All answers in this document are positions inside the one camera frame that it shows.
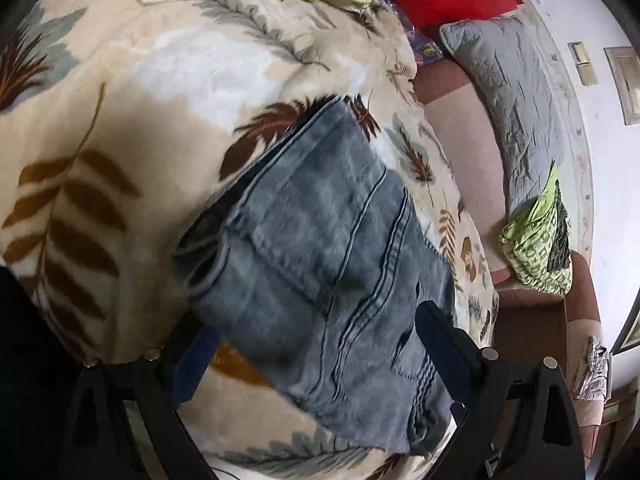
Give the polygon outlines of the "grey denim pants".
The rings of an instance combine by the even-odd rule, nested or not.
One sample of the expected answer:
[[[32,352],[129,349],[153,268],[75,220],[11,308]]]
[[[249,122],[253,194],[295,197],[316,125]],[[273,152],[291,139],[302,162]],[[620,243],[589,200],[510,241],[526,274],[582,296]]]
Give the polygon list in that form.
[[[175,249],[192,308],[352,443],[430,454],[450,399],[416,309],[454,310],[448,262],[347,105],[315,105],[206,204]]]

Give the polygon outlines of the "green patterned folded cloth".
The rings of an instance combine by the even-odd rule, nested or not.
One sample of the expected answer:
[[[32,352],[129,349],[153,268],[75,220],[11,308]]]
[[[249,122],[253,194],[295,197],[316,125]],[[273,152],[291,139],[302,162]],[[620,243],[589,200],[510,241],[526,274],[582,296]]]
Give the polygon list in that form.
[[[501,230],[499,243],[520,283],[545,294],[570,291],[570,219],[555,164],[540,194]]]

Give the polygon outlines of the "leaf pattern fleece blanket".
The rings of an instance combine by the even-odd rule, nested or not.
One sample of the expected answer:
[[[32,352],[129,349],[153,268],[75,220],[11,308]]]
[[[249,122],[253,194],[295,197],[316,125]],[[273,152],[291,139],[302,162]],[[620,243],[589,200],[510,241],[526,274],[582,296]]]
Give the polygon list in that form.
[[[64,364],[126,363],[188,306],[172,246],[210,196],[311,103],[346,99],[451,266],[454,320],[478,344],[497,296],[480,234],[413,91],[383,0],[37,0],[1,51],[1,308],[24,370],[1,401],[10,479],[73,479]]]

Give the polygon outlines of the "pink brown bolster blanket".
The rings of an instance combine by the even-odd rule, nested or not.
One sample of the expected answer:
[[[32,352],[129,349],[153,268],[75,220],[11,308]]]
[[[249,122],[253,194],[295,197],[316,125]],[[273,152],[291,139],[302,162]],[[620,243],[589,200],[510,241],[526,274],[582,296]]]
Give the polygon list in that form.
[[[488,111],[468,75],[446,58],[420,66],[413,89],[480,233],[491,281],[503,283],[511,277],[498,240],[506,225],[504,171]]]

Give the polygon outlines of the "grey quilted pillow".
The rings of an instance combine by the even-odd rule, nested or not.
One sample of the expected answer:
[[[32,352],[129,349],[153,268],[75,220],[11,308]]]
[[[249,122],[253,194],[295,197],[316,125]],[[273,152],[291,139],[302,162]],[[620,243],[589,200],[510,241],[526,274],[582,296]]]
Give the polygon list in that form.
[[[544,60],[525,25],[510,16],[442,25],[439,37],[488,110],[512,217],[541,193],[564,158],[563,124]]]

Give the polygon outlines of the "blue snack packet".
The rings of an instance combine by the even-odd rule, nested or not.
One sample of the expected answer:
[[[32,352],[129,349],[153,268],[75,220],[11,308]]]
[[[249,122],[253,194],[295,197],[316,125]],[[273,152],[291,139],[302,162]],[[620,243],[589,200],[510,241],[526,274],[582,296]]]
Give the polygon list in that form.
[[[437,42],[430,37],[424,35],[419,29],[416,29],[404,12],[399,8],[394,9],[398,20],[401,22],[402,28],[408,38],[410,47],[416,59],[416,64],[426,65],[444,58],[444,54]]]

